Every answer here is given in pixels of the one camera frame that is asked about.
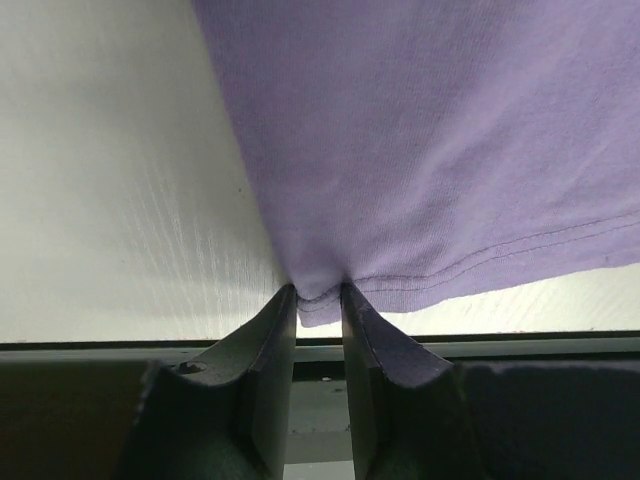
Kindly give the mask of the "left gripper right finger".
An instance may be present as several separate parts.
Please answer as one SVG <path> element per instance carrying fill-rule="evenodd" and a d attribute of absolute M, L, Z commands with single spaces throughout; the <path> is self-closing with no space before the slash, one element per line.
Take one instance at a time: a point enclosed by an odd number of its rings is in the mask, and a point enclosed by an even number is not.
<path fill-rule="evenodd" d="M 341 288 L 359 479 L 635 479 L 636 359 L 453 363 Z"/>

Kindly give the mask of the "purple t-shirt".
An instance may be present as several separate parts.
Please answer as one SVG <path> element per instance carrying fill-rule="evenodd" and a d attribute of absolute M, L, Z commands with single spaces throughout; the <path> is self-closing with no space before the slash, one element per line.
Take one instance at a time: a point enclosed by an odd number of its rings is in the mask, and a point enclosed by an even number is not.
<path fill-rule="evenodd" d="M 639 259 L 635 1 L 197 1 L 302 323 Z"/>

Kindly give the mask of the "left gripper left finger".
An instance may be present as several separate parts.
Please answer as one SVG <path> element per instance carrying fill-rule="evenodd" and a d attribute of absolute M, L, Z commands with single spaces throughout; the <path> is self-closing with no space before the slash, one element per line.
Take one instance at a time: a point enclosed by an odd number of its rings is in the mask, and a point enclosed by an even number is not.
<path fill-rule="evenodd" d="M 192 359 L 1 368 L 5 479 L 279 479 L 296 295 Z"/>

